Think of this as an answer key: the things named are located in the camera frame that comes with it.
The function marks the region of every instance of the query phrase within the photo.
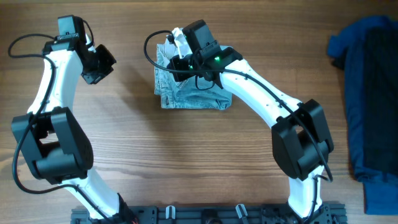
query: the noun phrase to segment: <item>blue cloth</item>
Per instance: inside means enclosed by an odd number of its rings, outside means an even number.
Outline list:
[[[398,215],[398,176],[364,165],[364,41],[367,32],[375,27],[397,29],[398,22],[386,16],[361,19],[343,29],[339,36],[331,37],[328,55],[344,60],[349,154],[354,176],[364,184],[365,213]]]
[[[157,64],[167,67],[170,59],[177,55],[174,45],[157,45]],[[208,88],[212,82],[204,78],[198,79],[198,87]],[[215,85],[209,90],[198,90],[195,86],[195,77],[191,77],[182,82],[175,82],[170,72],[155,67],[155,94],[160,95],[162,108],[182,108],[182,109],[218,109],[225,110],[232,104],[232,93],[222,90]]]

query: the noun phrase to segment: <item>dark blue fabric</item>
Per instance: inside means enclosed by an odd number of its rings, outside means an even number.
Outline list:
[[[386,16],[372,16],[343,29],[330,39],[328,55],[343,59],[348,144],[355,178],[364,183],[365,213],[398,215],[398,176],[364,166],[364,41],[369,29],[398,29]]]

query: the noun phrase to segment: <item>wooden surface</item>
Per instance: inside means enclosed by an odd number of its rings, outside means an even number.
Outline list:
[[[0,5],[0,223],[68,223],[70,210],[80,206],[66,190],[25,194],[11,175],[11,120],[33,102],[43,62],[11,59],[6,49],[23,34],[57,35],[57,17],[68,14],[86,19],[95,42],[118,61],[97,85],[79,80],[73,110],[93,145],[94,166],[129,205],[287,200],[289,183],[272,157],[270,129],[240,99],[226,111],[162,110],[154,95],[145,38],[204,19],[221,44],[233,46],[277,88],[324,107],[335,143],[329,159],[335,181],[322,183],[322,199],[345,203],[350,223],[395,223],[396,217],[364,215],[363,186],[349,166],[344,77],[330,65],[326,47],[330,35],[352,22],[373,14],[396,17],[397,9],[389,1],[333,0]],[[151,57],[164,40],[150,42]],[[40,52],[45,41],[25,40],[14,53]],[[32,178],[23,159],[19,175],[30,188],[49,186]]]

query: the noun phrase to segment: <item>black fabric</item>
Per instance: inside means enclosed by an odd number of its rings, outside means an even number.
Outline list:
[[[398,30],[370,30],[364,49],[364,165],[398,175]]]

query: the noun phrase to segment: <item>wooden table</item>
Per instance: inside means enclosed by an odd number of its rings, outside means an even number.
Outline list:
[[[139,1],[0,5],[0,223],[68,223],[80,203],[66,190],[47,195],[20,191],[11,175],[16,141],[11,120],[25,114],[39,88],[43,62],[13,60],[6,49],[23,34],[58,34],[57,17],[86,19],[95,42],[117,59],[97,85],[79,80],[73,112],[89,137],[94,166],[129,205],[284,203],[286,175],[272,157],[271,132],[240,99],[226,111],[163,110],[154,95],[154,69],[144,57],[145,38],[161,29],[204,19],[223,45],[231,45],[255,71],[286,94],[316,99],[325,109],[335,150],[335,181],[322,183],[323,200],[345,203],[350,223],[394,223],[396,217],[364,214],[363,186],[348,159],[343,72],[330,65],[332,34],[372,14],[396,17],[397,3],[379,1]],[[31,38],[15,54],[40,52],[47,41]],[[155,57],[155,37],[149,46]],[[24,160],[19,175],[33,189]]]

